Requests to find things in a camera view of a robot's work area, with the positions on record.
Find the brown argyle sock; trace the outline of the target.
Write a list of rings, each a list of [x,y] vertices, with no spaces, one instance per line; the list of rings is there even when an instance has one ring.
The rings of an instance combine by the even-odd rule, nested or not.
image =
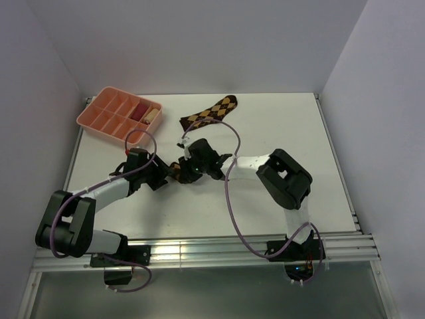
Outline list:
[[[182,180],[182,177],[181,177],[181,166],[180,166],[180,164],[177,163],[177,162],[173,162],[173,163],[170,164],[169,167],[170,167],[170,170],[171,170],[170,176],[174,180],[178,181],[179,183],[182,183],[183,180]]]
[[[237,106],[237,97],[235,95],[227,95],[202,112],[180,118],[179,123],[184,132],[197,130],[204,126],[215,124],[217,120],[222,121]]]

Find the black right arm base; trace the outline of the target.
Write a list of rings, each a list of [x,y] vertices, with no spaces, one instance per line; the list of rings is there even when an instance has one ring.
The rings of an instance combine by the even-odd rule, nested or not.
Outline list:
[[[294,263],[286,265],[285,272],[295,281],[308,280],[314,275],[314,261],[323,261],[326,257],[322,242],[313,238],[313,233],[303,244],[291,242],[288,248],[270,262]]]

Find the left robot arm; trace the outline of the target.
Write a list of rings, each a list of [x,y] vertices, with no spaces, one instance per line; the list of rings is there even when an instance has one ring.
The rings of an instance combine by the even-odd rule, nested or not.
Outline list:
[[[35,235],[38,247],[58,258],[104,253],[113,265],[129,259],[128,238],[112,231],[94,229],[95,215],[110,204],[134,194],[146,184],[157,190],[167,183],[170,167],[147,150],[132,148],[127,160],[108,178],[75,192],[55,191],[46,206]]]

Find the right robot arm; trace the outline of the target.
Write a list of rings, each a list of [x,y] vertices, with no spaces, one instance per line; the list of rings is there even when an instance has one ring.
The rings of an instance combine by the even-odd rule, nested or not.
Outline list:
[[[287,244],[289,255],[302,259],[308,254],[311,248],[308,239],[313,227],[304,201],[310,194],[313,179],[287,152],[276,149],[262,156],[220,155],[204,138],[194,142],[182,139],[177,146],[184,150],[175,177],[179,183],[193,183],[204,175],[223,181],[226,201],[230,205],[229,181],[261,182],[272,199],[284,209],[287,236],[293,238]]]

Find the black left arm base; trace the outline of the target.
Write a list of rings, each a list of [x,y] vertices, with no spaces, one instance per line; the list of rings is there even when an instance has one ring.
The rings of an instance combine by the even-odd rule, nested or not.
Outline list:
[[[151,280],[151,271],[148,269],[150,256],[151,245],[130,245],[112,255],[93,254],[90,267],[104,270],[104,283],[108,288],[131,290],[127,286],[135,279],[136,268],[147,270],[148,279],[143,286]]]

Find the tan rolled sock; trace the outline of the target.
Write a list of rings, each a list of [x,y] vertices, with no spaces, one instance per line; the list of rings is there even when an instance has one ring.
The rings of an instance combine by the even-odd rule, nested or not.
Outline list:
[[[155,117],[156,117],[156,115],[159,113],[159,110],[158,109],[156,109],[156,108],[152,108],[151,110],[150,110],[150,112],[149,113],[147,113],[144,117],[143,117],[143,119],[142,119],[142,122],[145,124],[145,125],[150,125],[150,123],[152,123],[152,121],[155,119]]]

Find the dark red rolled sock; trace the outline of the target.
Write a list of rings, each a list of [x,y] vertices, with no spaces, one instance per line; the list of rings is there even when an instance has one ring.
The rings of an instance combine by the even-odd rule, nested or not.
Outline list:
[[[149,105],[144,104],[143,102],[140,102],[134,109],[133,113],[131,114],[130,118],[135,121],[140,121],[144,114],[148,111]]]

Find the pink compartment tray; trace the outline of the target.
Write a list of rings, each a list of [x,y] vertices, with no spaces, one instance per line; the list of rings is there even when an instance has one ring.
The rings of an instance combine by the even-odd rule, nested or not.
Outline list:
[[[150,125],[130,118],[135,107],[140,103],[159,110]],[[91,99],[76,119],[76,123],[86,132],[105,142],[117,146],[128,144],[129,148],[147,146],[150,134],[154,134],[163,121],[163,106],[147,98],[108,86]]]

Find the front aluminium rail frame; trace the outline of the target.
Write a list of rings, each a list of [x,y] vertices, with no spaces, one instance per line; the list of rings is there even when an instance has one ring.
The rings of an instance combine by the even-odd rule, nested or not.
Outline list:
[[[351,235],[324,235],[322,240],[325,249],[324,263],[369,262],[381,259],[372,235],[362,235],[359,232]],[[150,269],[258,266],[269,263],[264,257],[253,255],[238,237],[132,240],[129,244],[151,247]],[[90,256],[57,259],[46,249],[36,250],[31,267],[32,272],[79,270],[94,270],[90,266]]]

